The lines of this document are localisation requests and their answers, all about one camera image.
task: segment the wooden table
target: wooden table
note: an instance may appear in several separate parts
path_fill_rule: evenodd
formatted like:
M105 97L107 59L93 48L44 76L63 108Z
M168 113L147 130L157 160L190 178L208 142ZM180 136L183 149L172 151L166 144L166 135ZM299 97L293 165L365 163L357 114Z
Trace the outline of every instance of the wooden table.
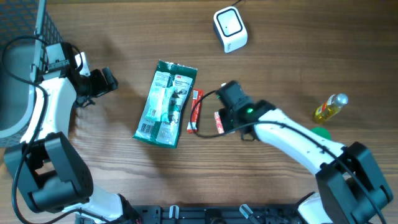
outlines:
M398 5L248 0L239 5L248 44L225 54L211 23L228 4L48 5L63 38L87 53L92 68L109 66L119 81L117 91L76 110L71 120L69 139L95 184L134 205L163 206L291 203L317 190L314 177L293 159L270 145L242 142L237 134L207 140L183 131L177 149L133 139L161 59L198 68L195 88L205 92L237 80L255 100L274 103L308 128L316 126L310 118L318 105L346 93L348 105L324 127L335 141L367 145L397 195ZM216 132L213 112L220 108L215 97L205 100L201 132ZM183 130L188 114L186 109ZM2 160L0 178L0 220L17 223L12 179ZM53 217L33 214L19 201L32 222ZM383 213L398 223L398 201Z

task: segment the green object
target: green object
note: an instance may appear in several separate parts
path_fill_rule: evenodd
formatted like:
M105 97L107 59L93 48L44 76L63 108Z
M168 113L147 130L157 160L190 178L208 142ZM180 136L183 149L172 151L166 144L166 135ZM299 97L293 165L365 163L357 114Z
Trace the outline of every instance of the green object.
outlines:
M329 131L326 130L325 128L316 127L316 128L311 129L311 131L325 139L331 140L331 135L330 135Z
M133 138L156 146L177 147L181 112L189 99L197 71L159 61Z

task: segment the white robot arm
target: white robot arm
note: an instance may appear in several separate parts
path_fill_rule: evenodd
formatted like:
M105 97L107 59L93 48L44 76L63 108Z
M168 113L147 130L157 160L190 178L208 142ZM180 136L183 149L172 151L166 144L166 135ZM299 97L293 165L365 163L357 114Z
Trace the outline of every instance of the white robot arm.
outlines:
M36 88L36 102L30 125L21 138L21 144L7 149L4 156L7 167L11 174L15 173L23 148L32 139L36 126L40 125L35 139L38 146L33 146L36 147L36 154L32 152L28 158L32 162L22 168L20 178L23 183L18 184L29 208L34 212L52 213L81 209L108 221L117 220L123 215L128 216L126 213L129 207L124 198L93 185L87 166L69 142L66 142L72 108L94 104L92 98L117 89L118 83L109 68L104 68L103 74L99 70L90 72L84 52L73 56L72 46L68 43L50 45L46 47L46 51L49 57L48 70L38 78L41 79L40 86L48 95L44 119L38 124L44 108L44 95ZM51 160L55 172L40 177L34 174L34 170L37 166L42 166L43 160ZM104 222L84 213L81 215L96 223Z
M298 206L309 224L367 223L377 213L375 207L381 209L392 201L392 191L364 145L355 142L346 147L325 139L274 105L264 100L254 103L236 81L223 85L216 94L224 104L219 114L225 134L236 129L251 134L284 151L315 176L319 194ZM353 177L346 180L345 172Z

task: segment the plastic bottle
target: plastic bottle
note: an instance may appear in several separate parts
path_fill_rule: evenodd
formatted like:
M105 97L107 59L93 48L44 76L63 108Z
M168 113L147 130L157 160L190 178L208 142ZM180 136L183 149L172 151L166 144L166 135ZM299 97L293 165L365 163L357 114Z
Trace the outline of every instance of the plastic bottle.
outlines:
M313 113L313 119L316 123L322 124L329 120L333 115L339 113L348 103L348 96L344 93L331 95L329 100L318 107Z

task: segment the gray bin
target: gray bin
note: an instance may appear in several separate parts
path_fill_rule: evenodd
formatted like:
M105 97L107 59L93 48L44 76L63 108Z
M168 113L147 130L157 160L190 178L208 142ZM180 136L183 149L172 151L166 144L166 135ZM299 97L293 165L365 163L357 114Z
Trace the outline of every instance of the gray bin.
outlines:
M0 53L4 44L20 35L36 35L49 44L62 38L45 10L46 0L6 0L0 3ZM35 81L47 64L44 45L20 40L8 48L7 68L18 77ZM3 72L0 66L0 147L19 143L34 109L35 88Z

